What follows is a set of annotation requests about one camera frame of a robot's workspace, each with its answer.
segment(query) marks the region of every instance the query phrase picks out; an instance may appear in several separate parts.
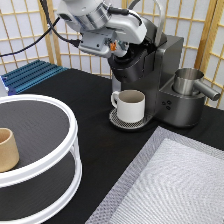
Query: tan mug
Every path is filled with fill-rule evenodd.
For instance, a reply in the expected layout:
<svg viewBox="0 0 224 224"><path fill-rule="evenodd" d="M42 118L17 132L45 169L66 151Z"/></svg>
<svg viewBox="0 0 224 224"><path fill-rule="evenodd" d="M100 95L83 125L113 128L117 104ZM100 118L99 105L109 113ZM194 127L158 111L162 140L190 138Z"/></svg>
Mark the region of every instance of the tan mug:
<svg viewBox="0 0 224 224"><path fill-rule="evenodd" d="M19 152L13 132L0 128L0 173L11 170L19 162Z"/></svg>
<svg viewBox="0 0 224 224"><path fill-rule="evenodd" d="M137 90L113 92L112 105L117 108L117 117L126 123L136 123L144 118L145 95Z"/></svg>

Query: coffee machine drip tray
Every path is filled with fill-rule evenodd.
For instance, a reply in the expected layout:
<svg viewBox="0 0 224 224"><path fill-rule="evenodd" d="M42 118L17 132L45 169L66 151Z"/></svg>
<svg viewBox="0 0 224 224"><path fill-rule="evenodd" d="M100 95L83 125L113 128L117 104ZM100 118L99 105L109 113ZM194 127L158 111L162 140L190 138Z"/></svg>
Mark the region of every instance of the coffee machine drip tray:
<svg viewBox="0 0 224 224"><path fill-rule="evenodd" d="M122 129L123 131L137 131L143 127L145 127L150 120L152 120L153 116L149 114L145 114L145 117L136 123L126 123L118 119L117 117L117 109L113 109L110 112L109 119L110 122L117 128Z"/></svg>

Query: black table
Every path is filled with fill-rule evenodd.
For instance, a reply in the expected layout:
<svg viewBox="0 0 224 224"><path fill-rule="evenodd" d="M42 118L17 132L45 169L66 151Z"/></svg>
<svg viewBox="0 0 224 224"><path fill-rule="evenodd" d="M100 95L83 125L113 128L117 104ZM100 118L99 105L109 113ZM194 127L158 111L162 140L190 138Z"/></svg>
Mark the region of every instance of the black table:
<svg viewBox="0 0 224 224"><path fill-rule="evenodd" d="M111 88L109 79L71 69L24 92L61 100L78 121L82 181L71 202L47 224L85 223L158 126L224 150L224 111L205 107L201 122L190 129L153 120L139 132L125 133L108 119Z"/></svg>

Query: metal pitcher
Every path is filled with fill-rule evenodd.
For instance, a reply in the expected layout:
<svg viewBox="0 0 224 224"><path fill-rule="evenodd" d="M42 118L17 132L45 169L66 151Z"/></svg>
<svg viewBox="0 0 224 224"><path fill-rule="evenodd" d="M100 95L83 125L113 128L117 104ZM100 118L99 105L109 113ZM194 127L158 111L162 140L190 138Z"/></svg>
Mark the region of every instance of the metal pitcher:
<svg viewBox="0 0 224 224"><path fill-rule="evenodd" d="M203 83L204 74L194 68L182 68L176 71L173 89L175 92L192 96L195 90L203 93L213 101L217 101L221 94Z"/></svg>

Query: beige cup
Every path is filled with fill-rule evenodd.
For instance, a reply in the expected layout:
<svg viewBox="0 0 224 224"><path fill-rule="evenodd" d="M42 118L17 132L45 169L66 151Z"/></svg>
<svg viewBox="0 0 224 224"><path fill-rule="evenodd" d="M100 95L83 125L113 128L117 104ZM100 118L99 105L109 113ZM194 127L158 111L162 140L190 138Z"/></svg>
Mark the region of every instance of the beige cup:
<svg viewBox="0 0 224 224"><path fill-rule="evenodd" d="M19 162L19 152L11 130L0 128L0 173L12 169Z"/></svg>

